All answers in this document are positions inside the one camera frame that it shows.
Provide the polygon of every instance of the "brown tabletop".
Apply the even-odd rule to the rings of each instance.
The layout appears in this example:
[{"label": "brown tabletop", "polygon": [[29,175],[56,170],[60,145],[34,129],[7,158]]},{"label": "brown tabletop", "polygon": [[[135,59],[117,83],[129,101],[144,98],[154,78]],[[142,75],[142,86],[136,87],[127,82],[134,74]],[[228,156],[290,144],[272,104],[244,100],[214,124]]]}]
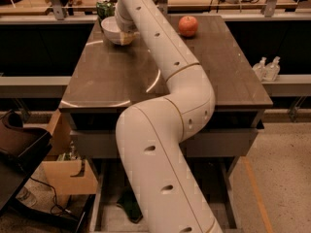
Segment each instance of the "brown tabletop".
[{"label": "brown tabletop", "polygon": [[[197,16],[195,37],[185,39],[205,69],[216,93],[216,110],[266,109],[272,102],[219,16]],[[170,17],[177,28],[178,16]],[[115,46],[95,23],[59,109],[93,112],[124,108],[167,94],[168,90],[143,40]]]}]

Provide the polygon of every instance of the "metal table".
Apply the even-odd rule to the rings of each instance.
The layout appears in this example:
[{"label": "metal table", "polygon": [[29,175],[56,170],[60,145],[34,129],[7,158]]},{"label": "metal table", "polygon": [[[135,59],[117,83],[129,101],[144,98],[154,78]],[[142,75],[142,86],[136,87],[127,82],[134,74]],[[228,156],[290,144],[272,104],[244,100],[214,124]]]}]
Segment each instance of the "metal table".
[{"label": "metal table", "polygon": [[[179,18],[169,17],[174,28]],[[228,176],[239,156],[246,155],[256,139],[261,116],[272,107],[272,102],[223,19],[219,16],[197,16],[197,19],[199,28],[195,37],[185,41],[215,89],[216,110],[207,126],[184,141],[181,149],[188,158],[220,158],[224,184],[229,185]],[[119,114],[132,104],[167,92],[139,35],[130,46],[114,46],[95,23],[59,110],[71,124],[71,137],[81,155],[118,158],[114,130]],[[232,217],[229,225],[239,228],[230,203],[231,191],[229,186],[226,188],[225,207],[228,217]]]}]

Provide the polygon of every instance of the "bottle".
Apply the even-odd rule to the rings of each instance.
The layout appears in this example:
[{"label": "bottle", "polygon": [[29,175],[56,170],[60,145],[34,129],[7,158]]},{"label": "bottle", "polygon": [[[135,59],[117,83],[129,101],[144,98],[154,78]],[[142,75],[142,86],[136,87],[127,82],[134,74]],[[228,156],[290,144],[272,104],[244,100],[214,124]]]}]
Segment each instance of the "bottle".
[{"label": "bottle", "polygon": [[263,57],[261,61],[253,66],[253,71],[255,72],[256,76],[262,81],[263,72],[264,72],[264,65],[265,65],[266,58]]},{"label": "bottle", "polygon": [[280,57],[276,56],[271,63],[265,66],[263,76],[264,81],[274,82],[276,80],[276,77],[280,72],[279,61]]}]

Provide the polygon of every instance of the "metal post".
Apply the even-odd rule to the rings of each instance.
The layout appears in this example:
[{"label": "metal post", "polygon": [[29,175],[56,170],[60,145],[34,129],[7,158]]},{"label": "metal post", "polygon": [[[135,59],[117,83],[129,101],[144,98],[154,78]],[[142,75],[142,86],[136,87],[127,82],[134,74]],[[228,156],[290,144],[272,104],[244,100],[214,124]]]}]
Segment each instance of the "metal post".
[{"label": "metal post", "polygon": [[266,0],[261,13],[265,17],[272,17],[274,15],[277,0]]},{"label": "metal post", "polygon": [[66,11],[62,7],[60,0],[50,0],[52,2],[52,10],[54,12],[54,16],[58,20],[62,20],[66,18]]}]

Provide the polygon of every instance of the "green can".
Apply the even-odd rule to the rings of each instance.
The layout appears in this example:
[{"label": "green can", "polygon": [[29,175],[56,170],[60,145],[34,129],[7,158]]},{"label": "green can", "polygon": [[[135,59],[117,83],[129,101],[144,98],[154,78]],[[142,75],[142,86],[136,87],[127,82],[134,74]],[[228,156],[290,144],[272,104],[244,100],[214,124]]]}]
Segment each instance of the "green can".
[{"label": "green can", "polygon": [[101,23],[104,18],[115,15],[115,4],[110,2],[110,0],[98,0],[96,3],[96,10],[98,21]]}]

